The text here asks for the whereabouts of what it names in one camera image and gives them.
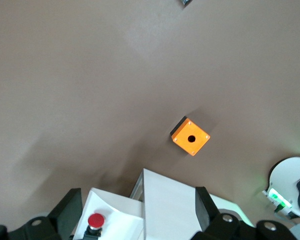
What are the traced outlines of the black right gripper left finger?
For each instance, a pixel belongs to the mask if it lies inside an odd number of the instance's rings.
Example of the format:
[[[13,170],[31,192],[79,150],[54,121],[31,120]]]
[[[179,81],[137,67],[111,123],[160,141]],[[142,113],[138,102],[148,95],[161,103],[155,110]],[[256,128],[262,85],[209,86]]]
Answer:
[[[61,240],[69,240],[83,212],[81,188],[71,188],[48,214]]]

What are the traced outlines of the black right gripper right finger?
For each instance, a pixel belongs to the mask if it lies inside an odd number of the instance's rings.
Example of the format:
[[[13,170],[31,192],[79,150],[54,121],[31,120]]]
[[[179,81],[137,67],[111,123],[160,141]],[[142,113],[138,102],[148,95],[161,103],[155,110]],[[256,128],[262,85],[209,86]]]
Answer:
[[[195,187],[195,214],[202,232],[220,214],[211,195],[204,186]]]

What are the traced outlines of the red push button switch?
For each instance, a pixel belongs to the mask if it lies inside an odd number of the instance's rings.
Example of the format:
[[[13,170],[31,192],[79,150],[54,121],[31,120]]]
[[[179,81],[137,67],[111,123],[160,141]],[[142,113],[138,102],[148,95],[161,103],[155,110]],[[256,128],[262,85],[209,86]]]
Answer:
[[[84,232],[84,237],[99,238],[102,235],[105,217],[100,213],[93,213],[87,220],[87,228]]]

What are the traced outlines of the white plastic drawer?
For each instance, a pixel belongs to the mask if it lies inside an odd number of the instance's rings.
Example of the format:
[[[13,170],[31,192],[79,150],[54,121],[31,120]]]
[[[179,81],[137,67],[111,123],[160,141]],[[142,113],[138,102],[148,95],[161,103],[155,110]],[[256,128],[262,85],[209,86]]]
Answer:
[[[90,215],[105,217],[99,238],[84,237]],[[91,188],[73,240],[144,240],[143,203],[141,201]]]

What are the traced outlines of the white drawer cabinet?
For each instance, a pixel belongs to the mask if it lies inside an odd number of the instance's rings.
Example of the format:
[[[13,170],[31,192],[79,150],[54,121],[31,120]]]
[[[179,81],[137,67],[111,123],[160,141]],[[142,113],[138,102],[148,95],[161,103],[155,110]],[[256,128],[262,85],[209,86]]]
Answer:
[[[144,168],[130,195],[142,203],[141,240],[191,240],[211,219],[196,213],[196,189]]]

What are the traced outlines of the brown table cover mat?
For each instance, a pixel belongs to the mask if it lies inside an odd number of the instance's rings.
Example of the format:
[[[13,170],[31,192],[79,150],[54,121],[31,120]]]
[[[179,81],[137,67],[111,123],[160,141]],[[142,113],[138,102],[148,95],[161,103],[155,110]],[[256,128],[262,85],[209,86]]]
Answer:
[[[0,224],[71,188],[129,196],[144,168],[277,220],[262,191],[293,156],[300,0],[0,0]]]

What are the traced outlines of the orange button enclosure box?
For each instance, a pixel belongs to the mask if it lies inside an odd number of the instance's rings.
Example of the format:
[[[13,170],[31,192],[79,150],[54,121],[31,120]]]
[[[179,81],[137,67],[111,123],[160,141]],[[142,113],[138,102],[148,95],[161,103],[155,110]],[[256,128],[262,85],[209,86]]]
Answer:
[[[191,156],[195,156],[211,136],[184,116],[170,132],[172,141]]]

